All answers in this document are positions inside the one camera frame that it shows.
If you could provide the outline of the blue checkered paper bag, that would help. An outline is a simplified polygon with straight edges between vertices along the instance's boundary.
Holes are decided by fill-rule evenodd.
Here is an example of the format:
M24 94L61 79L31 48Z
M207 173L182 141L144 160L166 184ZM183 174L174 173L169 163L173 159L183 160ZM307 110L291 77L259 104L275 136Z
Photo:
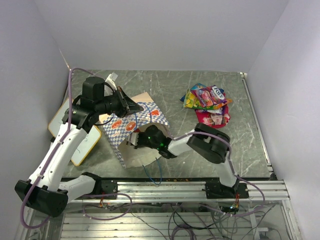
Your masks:
M132 99L144 110L124 118L114 114L103 114L99 117L111 148L125 169L144 168L161 157L156 149L134 148L127 145L127 137L132 132L144 132L147 127L155 125L165 136L169 136L170 127L165 115L147 92L136 95Z

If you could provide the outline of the red chips bag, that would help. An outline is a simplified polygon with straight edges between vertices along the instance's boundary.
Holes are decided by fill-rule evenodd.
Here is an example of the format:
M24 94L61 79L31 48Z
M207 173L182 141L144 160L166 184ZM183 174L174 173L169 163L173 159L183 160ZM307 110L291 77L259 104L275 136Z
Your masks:
M196 112L195 114L199 123L205 124L214 129L219 129L225 127L231 118L228 105L223 106L223 110L223 115Z

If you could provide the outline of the blue snack bag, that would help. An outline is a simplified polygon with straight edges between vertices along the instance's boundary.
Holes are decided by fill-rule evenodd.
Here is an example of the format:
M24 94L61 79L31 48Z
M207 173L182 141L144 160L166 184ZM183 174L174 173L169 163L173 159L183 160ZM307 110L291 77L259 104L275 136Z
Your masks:
M206 86L204 84L201 84L201 83L197 83L195 84L194 86L192 86L190 88L190 90L198 90L198 89L202 89L202 88L205 88ZM180 101L183 102L185 100L185 97L186 97L186 94L184 94L181 98L180 98Z

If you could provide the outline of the magenta candy packet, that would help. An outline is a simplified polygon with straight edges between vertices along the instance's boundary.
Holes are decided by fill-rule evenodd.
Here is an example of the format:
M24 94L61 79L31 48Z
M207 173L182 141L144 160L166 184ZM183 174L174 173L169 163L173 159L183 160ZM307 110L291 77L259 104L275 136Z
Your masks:
M203 108L221 108L223 107L221 103L227 99L224 93L216 85L191 90L191 92L198 98Z

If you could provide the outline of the purple snack packet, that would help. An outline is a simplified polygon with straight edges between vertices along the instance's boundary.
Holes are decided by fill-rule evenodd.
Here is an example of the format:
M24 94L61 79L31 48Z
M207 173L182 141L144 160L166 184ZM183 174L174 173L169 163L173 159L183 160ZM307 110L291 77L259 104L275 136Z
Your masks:
M217 109L196 109L196 113L209 113L209 114L215 114L215 115L223 115L224 114L224 108L220 107Z

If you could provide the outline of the orange snack packet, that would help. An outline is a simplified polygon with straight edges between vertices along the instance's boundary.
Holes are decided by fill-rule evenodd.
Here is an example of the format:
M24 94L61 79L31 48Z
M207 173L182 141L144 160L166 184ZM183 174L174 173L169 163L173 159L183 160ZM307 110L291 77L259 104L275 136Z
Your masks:
M232 99L227 98L225 101L221 102L220 104L221 104L222 106L225 106L225 105L228 105L228 104L230 104L230 103L232 103L232 102L233 102Z

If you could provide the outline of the green yellow candy packet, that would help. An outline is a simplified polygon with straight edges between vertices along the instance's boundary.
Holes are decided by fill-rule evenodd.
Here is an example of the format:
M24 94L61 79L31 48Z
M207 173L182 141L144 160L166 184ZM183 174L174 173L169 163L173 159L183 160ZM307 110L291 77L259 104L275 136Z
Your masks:
M183 107L190 109L199 109L200 107L202 107L199 99L191 92L190 89L188 89L185 94Z

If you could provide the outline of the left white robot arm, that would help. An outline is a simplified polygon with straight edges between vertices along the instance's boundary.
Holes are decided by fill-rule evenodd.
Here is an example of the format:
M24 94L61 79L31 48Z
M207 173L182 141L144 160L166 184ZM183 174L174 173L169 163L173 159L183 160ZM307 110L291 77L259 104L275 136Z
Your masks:
M28 180L19 180L14 187L24 207L56 218L70 201L84 195L91 199L101 195L102 179L93 173L85 172L68 182L61 179L68 162L101 115L124 118L144 110L119 86L105 95L105 87L109 86L96 76L83 82L82 93L72 100L45 158Z

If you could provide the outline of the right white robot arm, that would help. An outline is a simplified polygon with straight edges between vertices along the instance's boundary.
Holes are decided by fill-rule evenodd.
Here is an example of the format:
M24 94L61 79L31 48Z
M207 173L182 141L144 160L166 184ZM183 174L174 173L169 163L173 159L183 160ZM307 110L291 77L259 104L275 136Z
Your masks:
M198 123L190 132L170 138L152 124L137 134L133 145L135 149L157 150L166 159L193 150L214 165L221 184L220 192L224 197L231 198L238 192L240 180L231 161L230 137L222 131Z

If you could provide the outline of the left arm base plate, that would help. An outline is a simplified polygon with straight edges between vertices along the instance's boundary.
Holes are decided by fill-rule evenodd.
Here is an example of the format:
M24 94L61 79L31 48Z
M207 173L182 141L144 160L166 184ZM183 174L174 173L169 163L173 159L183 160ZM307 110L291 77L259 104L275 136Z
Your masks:
M113 180L98 180L93 187L92 192L84 195L86 198L103 198L106 200L115 200L117 198L118 185Z

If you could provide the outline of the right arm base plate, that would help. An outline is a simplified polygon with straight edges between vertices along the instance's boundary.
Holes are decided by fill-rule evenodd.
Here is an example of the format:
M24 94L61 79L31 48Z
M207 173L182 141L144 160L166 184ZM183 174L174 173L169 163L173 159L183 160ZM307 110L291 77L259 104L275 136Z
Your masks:
M207 199L248 199L249 190L246 183L238 179L232 187L225 186L219 180L206 182L202 191L205 192Z

